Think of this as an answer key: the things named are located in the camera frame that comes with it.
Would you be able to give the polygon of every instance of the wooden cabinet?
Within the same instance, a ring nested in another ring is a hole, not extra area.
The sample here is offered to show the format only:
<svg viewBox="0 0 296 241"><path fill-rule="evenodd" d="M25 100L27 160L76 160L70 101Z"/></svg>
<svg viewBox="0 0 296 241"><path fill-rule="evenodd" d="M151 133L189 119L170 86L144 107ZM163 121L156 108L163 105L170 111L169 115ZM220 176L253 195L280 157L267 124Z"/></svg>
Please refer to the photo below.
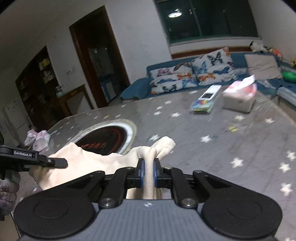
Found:
<svg viewBox="0 0 296 241"><path fill-rule="evenodd" d="M17 78L16 86L38 131L49 130L63 119L55 88L59 85L44 47Z"/></svg>

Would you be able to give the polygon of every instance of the gray knitted glove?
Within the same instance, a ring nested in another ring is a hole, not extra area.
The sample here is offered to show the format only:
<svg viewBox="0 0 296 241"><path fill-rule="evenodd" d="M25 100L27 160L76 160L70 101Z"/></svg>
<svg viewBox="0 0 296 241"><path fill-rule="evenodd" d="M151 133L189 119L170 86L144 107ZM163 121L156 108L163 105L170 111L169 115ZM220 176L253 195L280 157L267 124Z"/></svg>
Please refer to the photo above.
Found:
<svg viewBox="0 0 296 241"><path fill-rule="evenodd" d="M0 180L0 208L2 214L9 215L15 206L16 193L20 186L20 174L16 171L7 170L5 179Z"/></svg>

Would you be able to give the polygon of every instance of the window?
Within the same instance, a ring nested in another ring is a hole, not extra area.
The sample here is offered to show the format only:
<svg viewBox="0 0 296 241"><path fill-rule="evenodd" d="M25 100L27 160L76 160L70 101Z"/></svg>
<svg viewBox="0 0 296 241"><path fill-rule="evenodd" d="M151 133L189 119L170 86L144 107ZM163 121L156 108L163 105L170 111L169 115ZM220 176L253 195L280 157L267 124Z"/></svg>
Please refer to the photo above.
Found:
<svg viewBox="0 0 296 241"><path fill-rule="evenodd" d="M156 0L170 43L211 37L258 37L248 0Z"/></svg>

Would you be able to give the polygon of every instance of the stuffed toy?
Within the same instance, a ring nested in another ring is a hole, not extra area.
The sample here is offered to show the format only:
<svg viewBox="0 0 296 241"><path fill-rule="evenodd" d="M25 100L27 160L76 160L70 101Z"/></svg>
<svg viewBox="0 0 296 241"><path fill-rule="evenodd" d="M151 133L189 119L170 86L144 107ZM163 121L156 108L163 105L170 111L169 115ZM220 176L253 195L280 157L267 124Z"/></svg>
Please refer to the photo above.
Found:
<svg viewBox="0 0 296 241"><path fill-rule="evenodd" d="M295 68L295 67L296 67L296 59L293 59L293 60L291 61L291 67L292 67L292 68Z"/></svg>
<svg viewBox="0 0 296 241"><path fill-rule="evenodd" d="M74 143L69 143L57 153L50 156L65 158L68 161L68 167L66 169L33 166L30 168L29 174L43 190L47 190L98 170L102 170L106 174L113 174L117 169L122 167L136 167L139 158L144 158L144 186L143 188L128 189L126 198L161 199L161 190L154 188L154 158L159 158L161 161L174 149L175 145L175 142L171 138L163 137L151 147L134 147L124 156L117 153L102 156L85 151Z"/></svg>
<svg viewBox="0 0 296 241"><path fill-rule="evenodd" d="M269 49L269 52L273 53L275 56L277 56L280 61L283 60L283 55L281 54L281 52L277 48L272 47L272 48Z"/></svg>
<svg viewBox="0 0 296 241"><path fill-rule="evenodd" d="M268 48L263 45L260 41L252 41L250 43L250 48L252 52L261 52L261 53L268 53Z"/></svg>

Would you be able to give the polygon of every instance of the star-patterned rug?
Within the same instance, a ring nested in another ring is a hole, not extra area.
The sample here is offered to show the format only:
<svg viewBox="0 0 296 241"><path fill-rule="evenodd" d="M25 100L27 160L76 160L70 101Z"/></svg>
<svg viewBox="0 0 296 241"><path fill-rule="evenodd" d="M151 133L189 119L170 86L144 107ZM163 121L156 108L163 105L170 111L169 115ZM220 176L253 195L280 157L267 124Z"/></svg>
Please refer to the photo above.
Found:
<svg viewBox="0 0 296 241"><path fill-rule="evenodd" d="M41 153L57 152L92 125L131 120L137 126L131 148L151 146L169 136L176 147L162 160L162 166L177 167L186 174L203 170L273 198L283 210L276 237L296 240L295 123L260 92L249 114L223 109L221 93L211 114L190 113L191 103L203 92L172 93L69 117L49 130L55 133ZM17 202L38 191L35 188L35 181L22 173Z"/></svg>

